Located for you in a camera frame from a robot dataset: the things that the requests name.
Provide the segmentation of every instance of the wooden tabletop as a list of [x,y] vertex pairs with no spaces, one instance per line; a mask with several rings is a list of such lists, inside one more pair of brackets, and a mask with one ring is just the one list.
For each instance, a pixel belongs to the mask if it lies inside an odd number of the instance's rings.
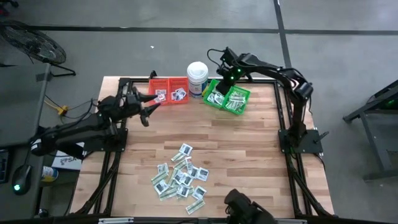
[[[99,99],[116,94],[119,78],[104,77]],[[147,83],[135,86],[147,92]],[[195,201],[193,197],[161,202],[150,181],[157,174],[158,164],[167,162],[172,170],[174,163],[170,159],[182,143],[187,143],[193,146],[193,164],[210,172],[206,182],[192,183],[204,187],[207,193],[206,205],[191,217],[225,217],[223,201],[232,189],[246,194],[277,218],[294,217],[285,157],[277,137],[280,127],[273,86],[237,86],[251,91],[246,110],[240,116],[190,98],[186,105],[160,106],[150,117],[149,127],[143,127],[138,116],[128,119],[129,136],[119,166],[112,216],[188,217],[185,207]],[[313,128],[310,113],[306,113],[305,123],[308,129]],[[71,212],[78,210],[97,187],[103,156],[104,153],[95,152],[83,161]],[[302,157],[309,189],[333,213],[321,162],[311,154]],[[300,190],[298,196],[304,211]]]

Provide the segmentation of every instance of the fan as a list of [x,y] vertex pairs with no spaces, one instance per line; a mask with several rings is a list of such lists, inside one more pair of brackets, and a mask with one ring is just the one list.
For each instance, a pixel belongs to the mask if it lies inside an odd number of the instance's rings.
[[59,66],[67,59],[62,47],[44,33],[29,29],[27,24],[19,21],[0,22],[0,35],[29,57],[72,72],[57,76],[76,75],[73,70]]

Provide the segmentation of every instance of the small card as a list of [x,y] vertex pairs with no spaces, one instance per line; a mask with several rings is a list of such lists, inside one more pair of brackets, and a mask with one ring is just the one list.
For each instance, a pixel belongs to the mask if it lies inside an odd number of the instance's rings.
[[182,158],[184,158],[184,156],[185,156],[184,153],[179,152],[172,158],[172,161],[177,162],[177,161],[181,160]]
[[169,173],[169,166],[167,165],[166,162],[161,165],[157,165],[157,173],[160,174],[163,171],[166,171],[166,173]]
[[215,101],[216,103],[218,103],[219,105],[222,105],[222,104],[223,104],[223,100],[224,100],[224,96],[221,95],[221,94],[216,94],[216,95],[214,96],[214,101]]
[[182,146],[180,148],[180,152],[189,156],[191,154],[192,149],[193,148],[191,146],[184,143],[184,144],[182,144]]
[[209,95],[209,97],[207,98],[207,100],[209,101],[209,102],[212,102],[212,103],[214,103],[214,93],[210,93],[210,95]]
[[209,176],[208,170],[206,170],[205,168],[202,168],[202,167],[199,168],[199,173],[198,173],[197,179],[206,181],[208,176]]
[[161,95],[161,94],[166,95],[166,93],[167,93],[167,90],[155,90],[156,95]]
[[185,158],[185,163],[187,165],[187,170],[188,172],[192,170],[193,164],[192,164],[192,157],[186,157]]
[[177,188],[177,194],[181,195],[183,197],[188,197],[188,193],[189,193],[189,187],[185,186],[185,185],[180,185]]
[[190,206],[186,207],[186,211],[188,215],[191,215],[194,211],[198,210],[199,208],[202,208],[205,205],[205,201],[203,199],[197,200]]
[[161,180],[159,183],[154,185],[154,188],[157,192],[157,194],[162,194],[163,192],[165,192],[169,186],[166,184],[166,182],[164,180]]
[[188,170],[188,174],[191,175],[193,178],[197,178],[198,173],[199,173],[199,168],[194,167],[194,166],[192,167],[191,171]]
[[182,171],[177,170],[177,172],[174,175],[174,180],[177,181],[177,183],[181,184],[185,178],[185,175]]
[[181,88],[176,89],[175,92],[176,93],[180,93],[180,92],[184,92],[185,93],[185,90],[184,90],[184,88],[181,87]]
[[203,196],[204,196],[204,194],[205,194],[206,192],[207,192],[207,191],[206,191],[203,187],[198,186],[198,187],[196,187],[195,191],[193,192],[192,197],[194,197],[194,198],[200,200],[200,199],[203,198]]
[[181,181],[181,184],[185,184],[186,186],[189,186],[189,185],[191,185],[193,180],[194,180],[194,178],[192,176],[190,176],[187,173],[184,173],[184,178]]

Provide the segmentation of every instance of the white plastic jar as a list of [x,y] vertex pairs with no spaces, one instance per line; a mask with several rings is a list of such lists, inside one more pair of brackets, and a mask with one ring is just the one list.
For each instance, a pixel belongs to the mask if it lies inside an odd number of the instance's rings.
[[209,69],[203,62],[192,62],[187,68],[189,81],[189,95],[201,98],[201,94],[207,86]]

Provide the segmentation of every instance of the pile of cards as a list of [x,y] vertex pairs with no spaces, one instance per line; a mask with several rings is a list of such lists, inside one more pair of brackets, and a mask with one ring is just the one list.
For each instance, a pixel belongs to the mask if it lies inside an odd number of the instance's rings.
[[187,92],[184,90],[184,88],[176,89],[174,92],[172,92],[172,100],[183,100],[186,95]]
[[157,95],[157,98],[155,98],[155,102],[159,103],[159,102],[165,101],[166,94],[167,94],[167,90],[155,90],[155,95]]
[[225,105],[226,108],[230,110],[240,110],[243,105],[246,104],[245,96],[239,92],[232,92],[228,98],[228,102]]
[[224,101],[224,95],[222,95],[218,90],[213,89],[213,91],[211,91],[210,95],[208,96],[207,100],[209,102],[222,105]]
[[157,166],[158,174],[151,180],[161,201],[174,196],[177,200],[187,198],[190,195],[195,198],[197,201],[185,208],[189,215],[205,205],[203,196],[206,194],[206,190],[200,186],[194,188],[191,186],[192,182],[195,179],[207,181],[209,176],[209,170],[202,167],[197,168],[193,165],[192,156],[190,156],[192,149],[191,146],[184,143],[178,154],[171,158],[172,162],[176,164],[173,166],[174,169],[168,181],[166,181],[169,176],[167,163]]

